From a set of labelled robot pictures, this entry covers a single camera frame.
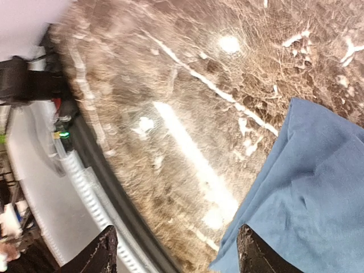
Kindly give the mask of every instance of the green light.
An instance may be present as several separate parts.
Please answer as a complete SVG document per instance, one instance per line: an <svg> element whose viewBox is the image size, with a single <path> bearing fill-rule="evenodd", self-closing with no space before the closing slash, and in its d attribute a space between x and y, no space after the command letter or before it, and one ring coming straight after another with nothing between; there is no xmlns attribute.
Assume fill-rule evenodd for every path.
<svg viewBox="0 0 364 273"><path fill-rule="evenodd" d="M59 136L60 136L61 138L69 138L69 132L60 132L60 133L59 133Z"/></svg>

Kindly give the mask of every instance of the red object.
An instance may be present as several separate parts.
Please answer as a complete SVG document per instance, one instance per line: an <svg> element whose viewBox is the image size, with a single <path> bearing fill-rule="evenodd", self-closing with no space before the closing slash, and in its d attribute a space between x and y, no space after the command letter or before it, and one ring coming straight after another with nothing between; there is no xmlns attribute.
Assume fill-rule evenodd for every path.
<svg viewBox="0 0 364 273"><path fill-rule="evenodd" d="M59 107L61 107L61 99L60 98L54 98L54 99L52 99L52 101L56 105L56 109L58 111L59 110Z"/></svg>

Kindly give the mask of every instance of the blue napkin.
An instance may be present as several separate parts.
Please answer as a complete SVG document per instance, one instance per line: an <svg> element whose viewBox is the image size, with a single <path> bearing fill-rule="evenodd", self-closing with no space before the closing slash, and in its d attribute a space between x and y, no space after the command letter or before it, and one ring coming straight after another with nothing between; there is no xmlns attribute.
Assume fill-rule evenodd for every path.
<svg viewBox="0 0 364 273"><path fill-rule="evenodd" d="M212 270L239 273L236 239L243 224L303 272L364 272L364 129L292 99Z"/></svg>

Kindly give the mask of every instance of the blue cloth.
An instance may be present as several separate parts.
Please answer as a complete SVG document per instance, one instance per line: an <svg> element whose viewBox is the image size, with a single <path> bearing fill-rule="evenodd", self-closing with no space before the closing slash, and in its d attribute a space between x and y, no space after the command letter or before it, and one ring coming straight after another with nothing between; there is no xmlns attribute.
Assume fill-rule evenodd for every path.
<svg viewBox="0 0 364 273"><path fill-rule="evenodd" d="M364 129L293 99L212 270L239 273L243 224L303 272L364 272Z"/></svg>

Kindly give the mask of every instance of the brown marble tabletop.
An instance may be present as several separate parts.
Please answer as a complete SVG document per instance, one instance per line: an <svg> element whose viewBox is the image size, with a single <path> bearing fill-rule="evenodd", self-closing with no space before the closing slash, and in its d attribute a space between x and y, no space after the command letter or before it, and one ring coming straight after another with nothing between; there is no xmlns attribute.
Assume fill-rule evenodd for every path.
<svg viewBox="0 0 364 273"><path fill-rule="evenodd" d="M206 272L292 97L364 125L360 0L79 0L53 28L84 116L185 272Z"/></svg>

